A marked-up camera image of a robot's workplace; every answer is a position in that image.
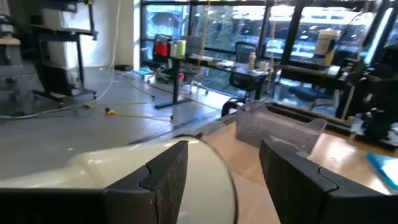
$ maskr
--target office chair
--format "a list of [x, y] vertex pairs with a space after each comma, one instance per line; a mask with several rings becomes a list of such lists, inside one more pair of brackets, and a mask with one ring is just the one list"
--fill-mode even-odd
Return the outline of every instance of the office chair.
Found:
[[142, 80], [145, 80], [145, 76], [149, 75], [149, 77], [147, 79], [148, 84], [150, 84], [150, 79], [152, 77], [161, 78], [167, 84], [169, 79], [167, 77], [165, 77], [162, 74], [162, 72], [166, 69], [169, 69], [169, 67], [167, 65], [168, 58], [158, 55], [156, 53], [155, 46], [156, 46], [156, 43], [158, 43], [158, 42], [166, 43], [171, 38], [172, 38], [171, 35], [164, 35], [164, 34], [156, 34], [155, 35], [154, 48], [152, 49], [152, 59], [145, 59], [142, 61], [142, 65], [148, 66], [149, 68], [152, 69], [152, 72], [141, 74]]
[[[341, 50], [336, 52], [333, 57], [333, 65], [341, 65], [345, 58], [351, 58], [354, 53]], [[290, 87], [288, 92], [293, 95], [293, 98], [298, 101], [301, 105], [308, 105], [315, 100], [314, 105], [310, 105], [312, 108], [319, 106], [333, 106], [335, 109], [338, 107], [338, 100], [336, 98], [339, 96], [338, 90], [334, 88], [325, 88], [325, 91], [321, 91], [318, 94], [321, 86], [312, 85], [311, 88], [300, 86]]]
[[[180, 39], [185, 40], [186, 46], [185, 46], [185, 52], [186, 54], [197, 54], [200, 55], [201, 53], [201, 44], [202, 44], [202, 39], [199, 37], [190, 37], [190, 36], [182, 36]], [[189, 82], [189, 94], [192, 94], [192, 87], [195, 86], [199, 89], [204, 89], [206, 90], [206, 95], [209, 93], [209, 89], [207, 87], [204, 87], [198, 80], [199, 78], [205, 74], [206, 76], [209, 74], [209, 68], [205, 68], [202, 66], [199, 66], [195, 69], [193, 67], [196, 67], [190, 63], [187, 63], [185, 65], [185, 80], [186, 82]]]
[[[246, 42], [236, 42], [235, 43], [235, 54], [236, 62], [239, 63], [249, 63], [249, 56], [252, 52], [257, 52], [257, 46], [255, 44], [250, 44]], [[229, 84], [235, 88], [246, 91], [244, 98], [233, 98], [230, 100], [237, 100], [237, 102], [245, 103], [248, 98], [250, 98], [250, 93], [258, 88], [258, 86], [264, 82], [265, 78], [248, 77], [246, 75], [239, 75], [237, 73], [231, 73], [229, 76]]]

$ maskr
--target concrete floor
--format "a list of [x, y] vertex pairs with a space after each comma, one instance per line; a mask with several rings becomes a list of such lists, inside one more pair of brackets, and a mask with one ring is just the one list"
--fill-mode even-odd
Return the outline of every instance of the concrete floor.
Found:
[[[136, 77], [132, 82], [137, 87], [156, 96], [155, 101], [151, 101], [149, 95], [133, 89], [126, 80], [125, 77], [120, 78], [120, 82], [114, 83], [98, 103], [146, 101], [148, 104], [145, 105], [118, 105], [112, 108], [120, 113], [145, 116], [173, 114], [184, 121], [105, 116], [104, 106], [98, 106], [91, 111], [78, 108], [75, 114], [69, 110], [32, 119], [0, 120], [0, 149], [2, 150], [0, 179], [56, 169], [64, 166], [69, 158], [81, 152], [124, 146], [139, 139], [155, 138], [164, 133], [173, 136], [193, 130], [219, 118], [220, 109], [228, 99], [217, 93], [205, 96], [202, 90], [198, 97], [199, 103], [193, 101], [172, 108], [155, 110], [155, 104], [172, 99], [172, 94], [167, 92], [171, 90], [171, 86], [154, 84], [156, 88], [153, 88], [141, 83], [141, 78]], [[108, 85], [109, 76], [106, 69], [86, 69], [87, 88], [98, 90], [100, 96]], [[29, 86], [39, 88], [37, 77], [29, 80]], [[90, 100], [91, 96], [82, 96], [68, 104], [75, 105]], [[40, 100], [39, 104], [46, 109], [56, 106], [46, 100]]]

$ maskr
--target gray floor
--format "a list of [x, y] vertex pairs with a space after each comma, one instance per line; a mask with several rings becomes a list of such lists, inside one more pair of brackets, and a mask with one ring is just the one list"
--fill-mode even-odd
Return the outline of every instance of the gray floor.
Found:
[[[193, 130], [219, 118], [219, 109], [225, 101], [223, 96], [203, 96], [201, 94], [199, 97], [201, 103], [189, 102], [172, 108], [155, 110], [155, 104], [172, 99], [172, 94], [159, 89], [162, 88], [162, 84], [158, 84], [157, 88], [152, 88], [141, 83], [141, 79], [138, 77], [132, 81], [139, 88], [156, 96], [155, 101], [152, 102], [149, 95], [133, 89], [126, 81], [127, 78], [119, 80], [120, 82], [114, 83], [98, 103], [147, 101], [149, 103], [146, 105], [111, 107], [120, 113], [145, 116], [170, 116], [173, 114], [184, 121], [105, 116], [104, 106], [98, 106], [91, 111], [78, 108], [75, 112], [61, 111], [18, 121], [0, 120], [0, 150], [2, 150], [0, 179], [61, 167], [71, 156], [81, 152], [125, 146], [129, 142], [156, 137], [162, 133], [172, 136]], [[98, 90], [98, 94], [101, 95], [108, 85], [107, 70], [86, 69], [86, 86], [88, 88]], [[37, 77], [32, 77], [29, 80], [29, 86], [38, 88]], [[69, 104], [74, 105], [90, 100], [90, 96], [82, 96]], [[206, 101], [209, 101], [211, 106], [207, 106]], [[55, 108], [52, 102], [40, 100], [38, 103], [41, 105], [40, 109]], [[187, 120], [191, 118], [193, 121], [186, 124]]]

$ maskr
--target clear plastic bin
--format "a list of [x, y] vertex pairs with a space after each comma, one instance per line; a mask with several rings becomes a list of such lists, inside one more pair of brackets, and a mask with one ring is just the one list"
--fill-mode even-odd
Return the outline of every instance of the clear plastic bin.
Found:
[[311, 154], [327, 121], [314, 119], [302, 123], [267, 109], [263, 101], [252, 101], [238, 108], [236, 139], [259, 147], [261, 140], [282, 141]]

